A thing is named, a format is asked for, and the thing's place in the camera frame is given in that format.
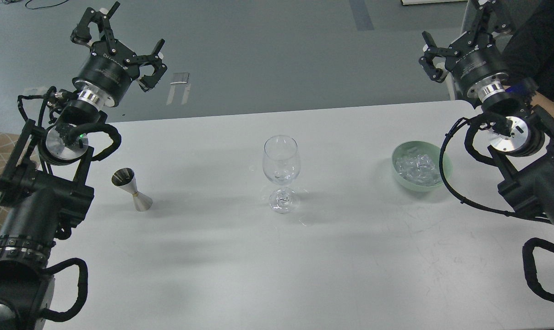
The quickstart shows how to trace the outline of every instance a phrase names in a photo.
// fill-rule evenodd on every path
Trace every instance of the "black cable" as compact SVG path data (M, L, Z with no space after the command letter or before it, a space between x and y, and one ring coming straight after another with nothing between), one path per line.
M88 123L81 124L69 131L67 134L66 144L71 144L78 140L78 137L82 134L94 133L94 132L104 132L110 136L112 139L112 144L109 147L102 150L101 153L93 156L92 161L100 161L113 154L122 144L122 136L118 133L116 127L110 124L104 123Z
M43 127L44 109L47 107L51 94L55 94L55 92L57 92L57 87L51 86L43 96L43 104L40 106L40 111L38 112L38 122L36 123L38 127Z
M22 100L35 100L35 99L42 99L44 98L44 95L19 95L17 98L17 104L18 104L18 111L21 113L22 119L24 121L28 121L28 116L26 115L26 111L24 110L24 104L22 103Z
M71 267L73 265L77 265L79 267L79 278L77 280L77 299L75 303L69 310L65 312L56 312L45 308L40 311L41 318L48 319L53 322L69 321L80 312L83 305L86 303L86 300L88 300L88 265L82 259L68 259L52 267L45 268L42 270L42 272L46 275L55 275L57 274L57 272L60 272L63 269Z
M30 7L28 6L28 4L30 4L30 2L33 2L33 1L34 1L34 0L28 0L28 1L26 1L26 3L24 4L24 6L25 6L26 8L28 8L28 9L32 9L32 10L34 10L34 9L43 9L43 8L51 8L51 7L57 7L57 6L59 6L59 5L62 5L62 4L64 4L65 2L68 2L69 0L65 0L65 1L63 1L63 2L59 2L58 4L51 5L51 6L42 6L42 7L30 8Z
M542 240L541 238L530 238L530 240L524 244L522 249L523 271L526 276L527 286L540 298L554 303L554 294L544 290L537 279L537 268L535 267L535 258L533 255L533 250L536 247L540 247L554 253L554 243Z
M459 194L452 186L448 183L448 180L446 178L446 175L444 173L444 153L446 152L446 148L448 146L448 143L450 142L451 138L454 137L454 135L465 125L470 125L471 122L474 121L473 119L467 119L467 118L460 118L458 121L455 122L455 124L452 126L452 128L448 131L446 134L446 138L444 139L444 142L442 143L442 147L440 148L440 161L439 161L439 169L440 169L440 177L442 178L442 182L444 182L444 185L446 186L447 190L458 200L461 201L461 204L466 204L469 206L474 207L475 209L480 209L482 211L488 211L492 213L497 213L501 215L505 215L506 217L514 217L518 219L524 219L524 220L530 220L530 221L536 221L540 223L550 223L548 219L545 219L543 217L526 217L523 215L520 215L516 212L510 212L510 211L502 211L500 209L493 209L491 207L484 206L482 204L478 204L474 201L471 201L467 199L466 197Z

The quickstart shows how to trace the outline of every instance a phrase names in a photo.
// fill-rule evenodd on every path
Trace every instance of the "green bowl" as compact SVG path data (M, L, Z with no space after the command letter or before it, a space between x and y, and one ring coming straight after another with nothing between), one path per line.
M397 182L401 186L404 186L409 190L413 190L414 192L419 192L419 193L431 192L435 188L438 188L439 186L443 186L444 182L441 182L441 181L438 184L435 184L434 186L421 186L420 184L417 184L417 182L408 181L407 179L399 175L399 173L395 168L395 161L397 158L405 155L407 151L412 148L417 148L420 153L429 155L429 157L436 165L440 163L440 148L438 148L437 146L431 143L423 142L423 141L410 141L410 142L405 142L403 144L400 144L397 148L393 150L393 154L390 158L393 177L397 180ZM444 153L444 174L446 175L446 178L449 178L452 175L452 162L450 161L450 158L446 153Z

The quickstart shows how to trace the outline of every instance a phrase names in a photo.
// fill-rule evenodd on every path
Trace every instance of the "glass base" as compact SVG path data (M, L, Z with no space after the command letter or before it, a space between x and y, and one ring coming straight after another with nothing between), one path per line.
M299 206L299 196L290 188L281 188L271 194L269 205L273 211L285 215L297 209Z

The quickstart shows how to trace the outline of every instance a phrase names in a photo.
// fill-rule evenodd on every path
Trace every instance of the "gray floor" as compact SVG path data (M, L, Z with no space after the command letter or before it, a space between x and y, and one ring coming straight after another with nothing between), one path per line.
M59 0L35 0L31 5ZM0 130L18 133L16 96L71 78L88 49L69 41L84 9L72 0L43 10L0 5ZM138 121L448 99L417 63L421 31L439 45L457 38L465 2L402 6L400 0L125 0L111 19L139 55L159 38L169 70L151 92L135 83L109 121ZM173 73L189 72L190 91ZM29 113L36 113L36 104Z

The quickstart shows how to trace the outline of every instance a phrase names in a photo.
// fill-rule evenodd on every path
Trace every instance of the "robotic arm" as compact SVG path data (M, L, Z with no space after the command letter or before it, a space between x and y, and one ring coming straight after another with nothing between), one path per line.
M118 106L134 80L138 79L144 92L151 90L166 71L159 54L163 39L151 54L137 56L114 38L110 18L119 6L115 2L107 13L88 8L73 30L71 41L90 48L88 61L73 78L76 91L57 92L51 87L44 95L18 97L26 124L0 176L0 205L11 208L0 230L0 330L40 330L46 319L65 322L77 315L88 296L84 261L72 258L46 267L54 239L69 238L72 228L86 217L94 197L93 188L86 186L90 163L105 159L121 144L116 128L105 123L102 107ZM90 43L88 26L92 22L99 28L99 40ZM139 78L139 68L144 65L153 66L154 72ZM37 123L28 119L23 99L43 100ZM46 109L53 125L45 129ZM93 132L105 132L113 140L95 156L87 138ZM42 170L30 159L35 148ZM73 180L53 175L51 165L76 161ZM63 313L51 311L54 275L72 265L80 269L77 301Z
M440 152L440 174L448 190L462 203L478 209L493 211L506 216L551 223L554 226L554 118L542 107L530 105L537 86L532 79L505 90L509 78L508 68L494 46L494 35L515 31L509 14L500 0L490 0L480 5L474 1L477 15L473 27L463 33L448 48L438 48L432 36L423 32L426 42L424 55L419 63L432 81L443 82L447 73L454 77L456 87L471 103L480 100L483 113L472 119L460 119L446 134ZM490 25L491 17L496 23ZM436 57L446 59L445 69L436 67ZM469 125L465 148L477 161L495 166L504 180L498 184L499 194L514 212L499 211L479 205L457 193L446 181L442 158L448 142L461 127ZM484 156L473 147L474 136L479 130L491 133L488 152ZM530 156L538 152L549 137L546 154L524 169L516 169L508 157ZM554 294L543 290L537 280L535 247L554 253L554 244L532 238L523 247L526 281L532 291L543 299L554 302Z

